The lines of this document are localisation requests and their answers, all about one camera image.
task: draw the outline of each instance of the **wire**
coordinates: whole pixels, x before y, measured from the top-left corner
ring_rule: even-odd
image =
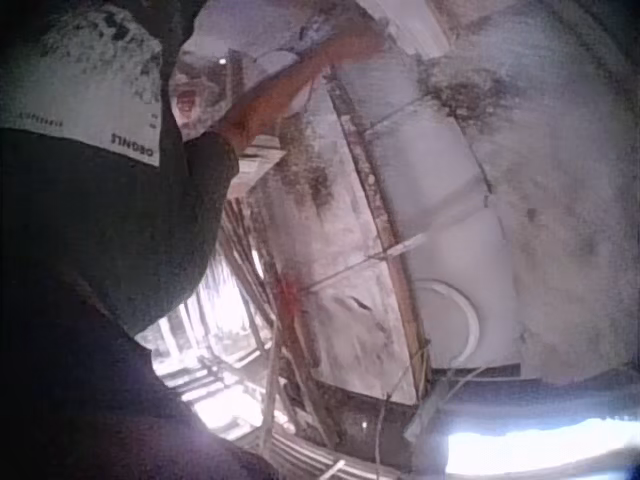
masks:
[[[467,344],[460,355],[451,360],[451,368],[460,367],[476,351],[480,341],[480,321],[476,307],[460,290],[440,280],[418,280],[416,283],[418,286],[433,290],[453,300],[464,312],[467,319]]]
[[[411,368],[411,365],[413,365],[413,362],[416,360],[416,358],[418,358],[419,355],[426,354],[427,348],[428,346],[422,347],[420,350],[418,350],[416,353],[413,354],[413,357],[411,357],[411,359],[409,360],[409,363],[407,364],[407,366],[404,368],[404,370],[398,377],[398,381],[395,383],[395,385],[389,391],[389,393],[387,393],[387,395],[384,398],[384,401],[382,402],[382,407],[380,408],[380,414],[378,415],[378,422],[376,423],[376,442],[375,442],[375,452],[374,452],[375,458],[376,458],[376,480],[380,480],[380,433],[382,432],[382,421],[384,420],[384,414],[387,409],[387,403],[389,402],[389,400],[391,400],[391,397],[393,397],[393,394],[396,393],[396,390],[400,386],[402,379],[405,377],[405,375]],[[422,371],[423,378],[425,374],[426,374],[426,361],[423,362],[423,371]]]

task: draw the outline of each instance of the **person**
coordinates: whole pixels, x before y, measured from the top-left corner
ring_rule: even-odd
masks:
[[[32,1],[3,12],[3,412],[13,447],[38,454],[25,471],[277,475],[210,435],[131,335],[200,281],[238,154],[323,69],[381,40],[369,27],[328,39],[183,143],[168,81],[203,3]]]

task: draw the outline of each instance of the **wooden beam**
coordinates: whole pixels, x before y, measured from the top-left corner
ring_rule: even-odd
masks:
[[[354,121],[355,108],[348,92],[332,70],[325,76],[331,103],[340,121],[342,133],[353,158],[360,185],[364,191],[371,215],[378,232],[382,250],[386,251],[398,244],[397,235],[381,193],[375,169],[367,154],[367,149]],[[415,308],[413,295],[400,257],[386,259],[391,285],[396,294],[398,311],[402,320],[409,358],[413,358],[411,374],[416,391],[416,399],[424,398],[431,382],[431,364],[427,341]]]
[[[339,442],[338,425],[329,413],[320,392],[316,386],[316,379],[311,373],[311,368],[305,356],[302,343],[295,329],[295,312],[292,311],[290,298],[285,297],[295,292],[286,292],[286,287],[278,279],[278,296],[276,299],[278,309],[278,322],[282,329],[282,343],[287,349],[289,359],[293,365],[302,397],[307,411],[315,420],[316,426],[324,443],[331,449],[335,449]]]
[[[249,278],[249,275],[234,255],[233,247],[229,243],[226,234],[222,230],[218,232],[218,245],[220,246],[220,250],[222,251],[225,260],[229,264],[229,268],[236,276],[241,290],[245,293],[247,298],[249,298],[251,303],[256,307],[256,310],[265,321],[265,323],[269,326],[269,328],[273,330],[273,313],[269,310],[268,306],[265,305],[263,300],[258,295],[256,288]]]
[[[260,446],[258,453],[265,458],[269,458],[271,448],[271,437],[273,435],[273,413],[276,408],[276,392],[278,391],[280,349],[282,348],[282,334],[279,328],[273,329],[273,340],[271,342],[271,352],[269,356],[269,369],[267,371],[267,386],[262,408],[262,427],[260,432]]]
[[[251,305],[247,300],[247,298],[244,296],[244,294],[241,293],[240,297],[242,297],[242,304],[244,305],[244,309],[247,312],[247,319],[249,320],[249,329],[251,330],[253,339],[256,342],[256,346],[258,347],[258,350],[260,351],[260,353],[264,355],[265,358],[267,358],[267,349],[265,348],[264,342],[262,341],[262,337],[260,336],[260,330],[258,330],[256,319],[253,315],[253,312],[251,311]],[[284,411],[287,414],[287,418],[289,418],[289,421],[293,424],[294,428],[296,429],[296,432],[299,432],[302,426],[300,425],[300,420],[298,420],[298,415],[296,414],[296,411],[294,410],[293,405],[291,404],[291,400],[289,399],[287,392],[285,392],[284,388],[282,387],[282,384],[280,382],[277,382],[276,385],[278,389],[278,396],[280,397],[280,401],[282,402],[282,408],[284,408]]]

